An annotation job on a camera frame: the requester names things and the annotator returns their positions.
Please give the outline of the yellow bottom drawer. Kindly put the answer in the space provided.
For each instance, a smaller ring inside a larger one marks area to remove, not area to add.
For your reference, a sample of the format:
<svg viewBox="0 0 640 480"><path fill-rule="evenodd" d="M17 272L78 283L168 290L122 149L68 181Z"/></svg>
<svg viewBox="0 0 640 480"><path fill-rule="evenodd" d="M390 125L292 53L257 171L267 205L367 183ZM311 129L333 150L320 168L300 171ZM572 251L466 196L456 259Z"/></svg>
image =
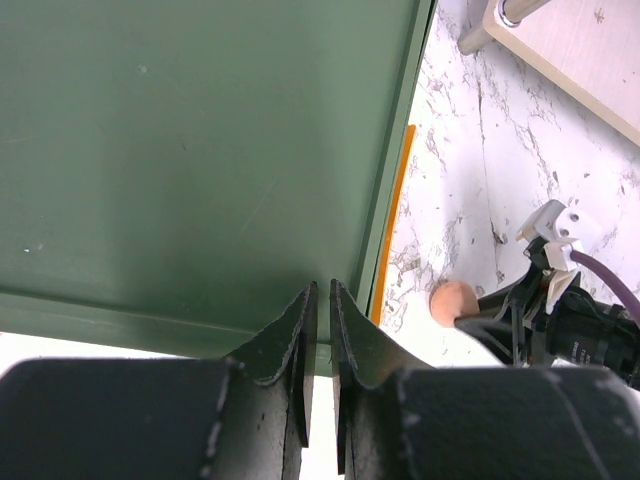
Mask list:
<svg viewBox="0 0 640 480"><path fill-rule="evenodd" d="M401 203L401 194L403 190L406 171L411 159L412 148L415 141L417 127L415 124L409 124L407 126L404 138L404 146L402 155L398 165L398 171L394 183L394 189L392 192L391 202L389 206L389 216L385 227L385 233L383 236L383 242L378 258L378 270L377 278L375 282L375 289L373 291L372 301L370 302L369 313L370 320L376 325L380 326L384 317L384 300L385 289L388 280L388 271L390 265L391 247L393 244L393 235L395 231L396 222L399 216L399 208Z"/></svg>

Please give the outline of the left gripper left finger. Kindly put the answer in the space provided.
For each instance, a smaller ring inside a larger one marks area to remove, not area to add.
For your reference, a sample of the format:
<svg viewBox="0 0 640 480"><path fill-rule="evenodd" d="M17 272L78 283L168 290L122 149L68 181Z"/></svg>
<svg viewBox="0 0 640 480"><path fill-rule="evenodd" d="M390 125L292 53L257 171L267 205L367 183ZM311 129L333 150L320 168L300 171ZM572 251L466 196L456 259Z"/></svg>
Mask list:
<svg viewBox="0 0 640 480"><path fill-rule="evenodd" d="M201 479L297 479L309 446L318 286L225 358Z"/></svg>

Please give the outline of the three-colour drawer cabinet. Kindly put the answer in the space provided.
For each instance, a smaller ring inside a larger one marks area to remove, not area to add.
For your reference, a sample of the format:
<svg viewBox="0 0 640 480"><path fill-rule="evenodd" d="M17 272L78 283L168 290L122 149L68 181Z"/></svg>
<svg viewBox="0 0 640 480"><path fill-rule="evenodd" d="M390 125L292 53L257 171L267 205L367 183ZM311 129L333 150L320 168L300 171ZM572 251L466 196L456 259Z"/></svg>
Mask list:
<svg viewBox="0 0 640 480"><path fill-rule="evenodd" d="M373 294L432 1L5 1L1 328L221 357Z"/></svg>

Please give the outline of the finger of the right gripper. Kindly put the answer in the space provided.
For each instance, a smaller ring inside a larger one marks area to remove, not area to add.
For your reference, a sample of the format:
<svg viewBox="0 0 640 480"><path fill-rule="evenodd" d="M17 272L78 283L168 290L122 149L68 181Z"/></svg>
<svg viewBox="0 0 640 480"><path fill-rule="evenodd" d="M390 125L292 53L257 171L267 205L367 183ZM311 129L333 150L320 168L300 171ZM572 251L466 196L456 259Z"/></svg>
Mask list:
<svg viewBox="0 0 640 480"><path fill-rule="evenodd" d="M466 313L459 319L486 318L494 320L511 320L516 310L521 310L530 297L528 287L521 283L513 283L478 300L478 311Z"/></svg>
<svg viewBox="0 0 640 480"><path fill-rule="evenodd" d="M502 364L518 364L517 344L513 340L513 329L508 321L490 317L464 317L457 318L454 327L479 342Z"/></svg>

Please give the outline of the orange powder puff front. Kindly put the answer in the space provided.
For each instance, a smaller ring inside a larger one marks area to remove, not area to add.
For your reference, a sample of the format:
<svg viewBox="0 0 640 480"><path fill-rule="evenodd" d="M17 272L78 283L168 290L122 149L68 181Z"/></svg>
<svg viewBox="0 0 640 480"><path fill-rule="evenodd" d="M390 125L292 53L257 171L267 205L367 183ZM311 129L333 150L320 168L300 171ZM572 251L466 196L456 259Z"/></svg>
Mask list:
<svg viewBox="0 0 640 480"><path fill-rule="evenodd" d="M479 313L475 291L462 281L448 281L431 294L429 310L433 320L445 328L453 328L455 320Z"/></svg>

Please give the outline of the white two-tier shelf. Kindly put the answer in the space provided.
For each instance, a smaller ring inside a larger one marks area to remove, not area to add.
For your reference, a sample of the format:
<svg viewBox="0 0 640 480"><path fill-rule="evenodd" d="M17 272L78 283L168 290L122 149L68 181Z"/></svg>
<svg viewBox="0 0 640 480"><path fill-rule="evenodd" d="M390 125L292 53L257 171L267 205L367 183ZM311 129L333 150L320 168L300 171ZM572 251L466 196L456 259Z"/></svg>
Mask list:
<svg viewBox="0 0 640 480"><path fill-rule="evenodd" d="M639 142L637 1L490 1L458 47L469 55L493 40Z"/></svg>

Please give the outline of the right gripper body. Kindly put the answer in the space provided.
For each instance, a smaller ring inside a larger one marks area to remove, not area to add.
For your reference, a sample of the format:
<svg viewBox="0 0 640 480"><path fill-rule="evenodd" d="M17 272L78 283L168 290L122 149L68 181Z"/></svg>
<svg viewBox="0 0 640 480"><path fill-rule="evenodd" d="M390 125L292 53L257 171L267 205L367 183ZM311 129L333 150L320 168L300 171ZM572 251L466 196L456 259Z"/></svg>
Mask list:
<svg viewBox="0 0 640 480"><path fill-rule="evenodd" d="M535 239L525 249L530 261L517 283L530 297L508 321L519 362L603 367L628 387L639 388L639 298L604 264L580 253L568 240ZM604 304L581 287L584 267L620 302Z"/></svg>

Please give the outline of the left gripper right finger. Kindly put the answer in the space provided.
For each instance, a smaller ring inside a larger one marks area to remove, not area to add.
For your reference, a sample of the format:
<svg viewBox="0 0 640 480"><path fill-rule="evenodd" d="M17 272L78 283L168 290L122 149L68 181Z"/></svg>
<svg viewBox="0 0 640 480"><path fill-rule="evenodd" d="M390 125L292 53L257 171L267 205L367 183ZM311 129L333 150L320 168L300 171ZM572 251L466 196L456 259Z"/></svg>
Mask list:
<svg viewBox="0 0 640 480"><path fill-rule="evenodd" d="M361 313L347 288L330 284L331 364L337 465L347 479L428 479L426 435L434 369Z"/></svg>

